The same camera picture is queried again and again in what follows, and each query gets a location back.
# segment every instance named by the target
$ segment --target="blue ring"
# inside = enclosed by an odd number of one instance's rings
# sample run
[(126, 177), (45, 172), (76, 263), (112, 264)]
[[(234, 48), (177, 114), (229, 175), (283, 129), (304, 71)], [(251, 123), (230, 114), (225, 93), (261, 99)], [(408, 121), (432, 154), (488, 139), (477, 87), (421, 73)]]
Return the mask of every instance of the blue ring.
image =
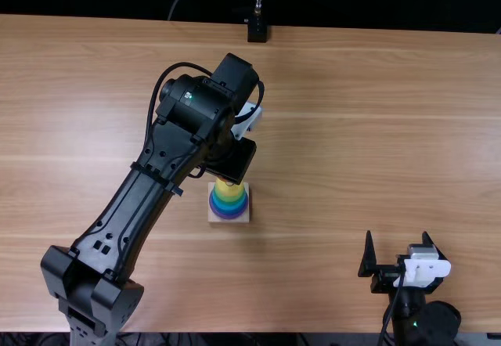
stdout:
[(211, 197), (212, 197), (212, 202), (220, 212), (233, 213), (235, 210), (239, 210), (243, 206), (243, 204), (245, 203), (245, 199), (247, 197), (247, 192), (244, 191), (244, 195), (242, 196), (241, 199), (239, 199), (235, 203), (230, 203), (230, 204), (225, 203), (224, 201), (218, 199), (218, 197), (215, 195), (215, 191), (212, 191)]
[(239, 216), (241, 216), (245, 212), (245, 210), (247, 209), (247, 205), (248, 205), (247, 196), (245, 196), (245, 200), (246, 201), (243, 204), (242, 209), (240, 209), (239, 211), (237, 211), (236, 213), (233, 213), (233, 214), (221, 213), (218, 209), (216, 209), (214, 202), (212, 201), (212, 196), (209, 197), (209, 206), (211, 207), (211, 210), (214, 212), (214, 214), (217, 215), (219, 218), (234, 219), (234, 218), (238, 218)]

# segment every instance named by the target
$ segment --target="rainbow ring stack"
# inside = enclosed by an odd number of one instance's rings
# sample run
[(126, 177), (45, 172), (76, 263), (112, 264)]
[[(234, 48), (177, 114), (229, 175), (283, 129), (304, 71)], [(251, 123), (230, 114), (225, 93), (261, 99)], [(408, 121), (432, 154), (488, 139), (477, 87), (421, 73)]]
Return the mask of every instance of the rainbow ring stack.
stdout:
[(249, 222), (248, 209), (248, 184), (209, 183), (209, 222)]

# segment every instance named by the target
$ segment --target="yellow ring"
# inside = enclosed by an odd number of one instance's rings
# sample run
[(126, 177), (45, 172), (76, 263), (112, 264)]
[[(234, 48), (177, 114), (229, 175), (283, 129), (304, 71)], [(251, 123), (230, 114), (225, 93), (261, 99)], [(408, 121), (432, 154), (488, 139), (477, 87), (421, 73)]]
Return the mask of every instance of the yellow ring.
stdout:
[(226, 182), (223, 182), (220, 178), (216, 179), (216, 193), (221, 197), (225, 198), (224, 200), (226, 201), (231, 201), (238, 199), (239, 197), (242, 196), (243, 191), (245, 191), (245, 188), (243, 187), (243, 183), (240, 183), (239, 185), (232, 184), (228, 185)]

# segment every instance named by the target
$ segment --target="wood grain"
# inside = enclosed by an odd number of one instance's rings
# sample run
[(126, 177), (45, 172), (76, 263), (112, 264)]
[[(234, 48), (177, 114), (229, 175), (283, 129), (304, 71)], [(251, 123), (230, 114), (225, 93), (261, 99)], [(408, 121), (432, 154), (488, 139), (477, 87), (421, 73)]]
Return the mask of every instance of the wood grain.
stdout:
[(0, 16), (0, 330), (66, 331), (39, 263), (94, 221), (139, 154), (157, 76), (227, 52), (266, 85), (249, 225), (207, 222), (183, 183), (132, 278), (126, 330), (375, 332), (365, 231), (391, 263), (427, 230), (452, 262), (432, 299), (501, 331), (501, 39), (482, 34)]

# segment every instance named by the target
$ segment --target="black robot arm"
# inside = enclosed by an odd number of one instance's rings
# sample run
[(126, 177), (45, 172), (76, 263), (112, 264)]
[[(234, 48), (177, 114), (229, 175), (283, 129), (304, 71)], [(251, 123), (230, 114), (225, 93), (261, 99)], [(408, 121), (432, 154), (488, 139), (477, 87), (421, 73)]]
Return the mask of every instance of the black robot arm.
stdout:
[(370, 231), (359, 268), (359, 277), (371, 277), (373, 294), (387, 294), (390, 304), (383, 316), (377, 346), (387, 339), (386, 327), (392, 321), (395, 346), (453, 346), (461, 324), (461, 314), (449, 303), (426, 302), (449, 274), (450, 263), (427, 232), (421, 244), (410, 244), (408, 254), (397, 255), (394, 265), (377, 264)]
[(254, 142), (236, 140), (231, 132), (259, 82), (249, 63), (228, 54), (213, 74), (204, 70), (210, 77), (184, 74), (167, 81), (151, 123), (170, 70), (153, 91), (142, 152), (113, 199), (70, 248), (51, 246), (41, 261), (72, 343), (114, 344), (144, 291), (129, 279), (142, 245), (172, 196), (181, 196), (179, 186), (190, 172), (199, 167), (240, 183), (256, 150)]

